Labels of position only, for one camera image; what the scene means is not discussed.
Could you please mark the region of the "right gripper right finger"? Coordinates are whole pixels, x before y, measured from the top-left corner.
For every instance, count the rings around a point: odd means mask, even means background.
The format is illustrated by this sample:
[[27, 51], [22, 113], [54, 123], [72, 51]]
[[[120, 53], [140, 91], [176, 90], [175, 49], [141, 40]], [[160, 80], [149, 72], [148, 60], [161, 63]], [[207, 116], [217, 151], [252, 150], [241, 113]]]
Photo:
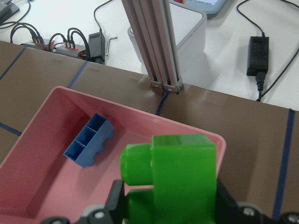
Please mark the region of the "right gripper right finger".
[[215, 222], [217, 224], [297, 224], [299, 214], [286, 212], [278, 218], [270, 218], [255, 204], [236, 202], [218, 179]]

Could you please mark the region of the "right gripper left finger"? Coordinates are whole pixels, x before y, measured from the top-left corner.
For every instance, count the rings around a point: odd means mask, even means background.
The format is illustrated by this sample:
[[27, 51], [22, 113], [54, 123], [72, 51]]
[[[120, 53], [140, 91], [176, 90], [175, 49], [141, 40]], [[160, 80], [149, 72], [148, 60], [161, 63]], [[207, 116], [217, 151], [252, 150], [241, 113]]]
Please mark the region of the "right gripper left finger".
[[76, 224], [122, 224], [125, 213], [124, 182], [114, 180], [104, 204], [87, 207]]

